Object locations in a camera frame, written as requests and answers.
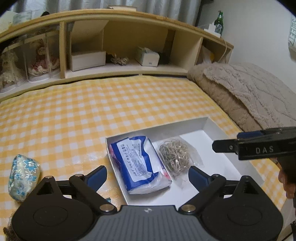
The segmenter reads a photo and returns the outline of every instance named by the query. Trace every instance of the silver screw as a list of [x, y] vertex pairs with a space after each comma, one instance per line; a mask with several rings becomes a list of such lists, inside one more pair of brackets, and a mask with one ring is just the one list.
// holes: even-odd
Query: silver screw
[[194, 212], [196, 207], [192, 204], [185, 204], [181, 207], [184, 212], [191, 213]]
[[100, 206], [100, 209], [103, 212], [111, 212], [115, 207], [112, 204], [103, 204]]

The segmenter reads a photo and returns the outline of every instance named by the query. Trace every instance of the checkered pattern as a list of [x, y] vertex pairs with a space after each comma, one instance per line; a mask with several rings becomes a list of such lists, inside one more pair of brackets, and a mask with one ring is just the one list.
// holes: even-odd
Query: checkered pattern
[[[136, 76], [85, 80], [30, 91], [0, 104], [0, 226], [17, 203], [7, 182], [17, 154], [36, 159], [42, 177], [68, 179], [99, 165], [108, 170], [99, 193], [117, 207], [124, 199], [106, 156], [105, 137], [185, 119], [210, 116], [229, 137], [240, 129], [196, 84], [186, 79]], [[263, 189], [280, 209], [284, 191], [271, 161], [252, 161]]]

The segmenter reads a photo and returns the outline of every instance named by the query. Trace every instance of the gray gripper base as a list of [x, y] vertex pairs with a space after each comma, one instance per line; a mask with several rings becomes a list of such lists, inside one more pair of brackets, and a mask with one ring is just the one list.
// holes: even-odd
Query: gray gripper base
[[81, 241], [217, 241], [198, 219], [178, 213], [175, 206], [122, 206], [98, 219]]

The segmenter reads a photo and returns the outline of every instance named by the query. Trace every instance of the curtain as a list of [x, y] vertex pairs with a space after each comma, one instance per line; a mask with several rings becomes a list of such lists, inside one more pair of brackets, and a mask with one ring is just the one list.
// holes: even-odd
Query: curtain
[[201, 0], [19, 0], [10, 11], [41, 9], [49, 13], [87, 8], [107, 8], [108, 5], [136, 7], [148, 12], [195, 24]]

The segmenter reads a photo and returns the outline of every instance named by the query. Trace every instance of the white tray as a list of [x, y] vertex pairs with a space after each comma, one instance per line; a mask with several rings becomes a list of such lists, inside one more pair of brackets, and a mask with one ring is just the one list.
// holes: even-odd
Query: white tray
[[107, 154], [120, 190], [128, 205], [175, 205], [178, 209], [198, 193], [189, 180], [181, 188], [172, 179], [173, 183], [169, 188], [149, 194], [129, 194], [119, 168], [110, 156], [108, 147], [111, 143], [138, 135], [147, 136], [155, 149], [162, 140], [181, 136], [198, 151], [204, 164], [201, 170], [205, 173], [209, 175], [218, 173], [228, 180], [239, 180], [242, 175], [249, 175], [260, 186], [263, 185], [261, 176], [249, 161], [239, 161], [234, 153], [215, 153], [212, 150], [213, 140], [227, 139], [228, 137], [210, 118], [191, 119], [106, 138]]

